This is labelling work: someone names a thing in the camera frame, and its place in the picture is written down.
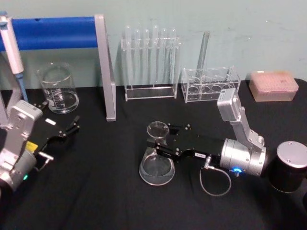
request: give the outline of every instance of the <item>cable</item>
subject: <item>cable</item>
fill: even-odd
[[[201,183],[201,187],[202,187],[202,189],[205,191],[205,193],[207,193],[207,194],[209,194],[209,195],[211,195],[211,196],[224,196],[224,195],[226,195],[226,194],[229,192],[229,190],[231,189],[231,178],[230,178],[230,176],[229,176],[225,171],[223,171],[223,170],[221,170],[221,169],[216,169],[216,168],[212,167],[212,168],[208,168],[208,169],[216,170],[216,171],[222,172],[222,173],[224,173],[224,174],[227,176],[227,178],[228,178],[228,180],[229,180],[229,187],[228,187],[228,189],[227,189],[225,192],[223,192],[223,193],[221,193],[221,194],[212,194],[212,193],[209,193],[209,192],[205,189],[205,187],[203,186],[203,184],[202,184],[202,179],[201,179],[201,170],[202,170],[202,169],[205,169],[205,168],[201,168],[201,169],[200,169],[200,183]]]

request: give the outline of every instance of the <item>black cylinder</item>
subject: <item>black cylinder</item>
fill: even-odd
[[[277,158],[269,173],[274,188],[290,193],[299,188],[307,175],[307,147],[287,141],[277,148]]]

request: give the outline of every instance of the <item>blue padded bar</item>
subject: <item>blue padded bar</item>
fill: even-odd
[[[94,17],[13,19],[12,24],[20,50],[97,47]]]

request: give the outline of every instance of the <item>white label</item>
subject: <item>white label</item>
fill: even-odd
[[[53,126],[56,124],[55,121],[50,120],[49,118],[47,118],[45,121],[48,122],[49,124],[53,125]]]
[[[221,101],[221,100],[223,99],[223,97],[224,97],[224,95],[225,95],[225,92],[226,92],[226,90],[222,90],[222,91],[220,92],[220,96],[219,96],[218,101]]]
[[[201,153],[195,153],[195,157],[200,157],[200,158],[206,158],[206,155],[204,155],[204,154],[201,154]]]

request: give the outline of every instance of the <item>yellow label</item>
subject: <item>yellow label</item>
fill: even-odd
[[[34,152],[36,149],[37,149],[38,145],[37,144],[34,144],[30,141],[27,142],[25,148],[31,152]]]

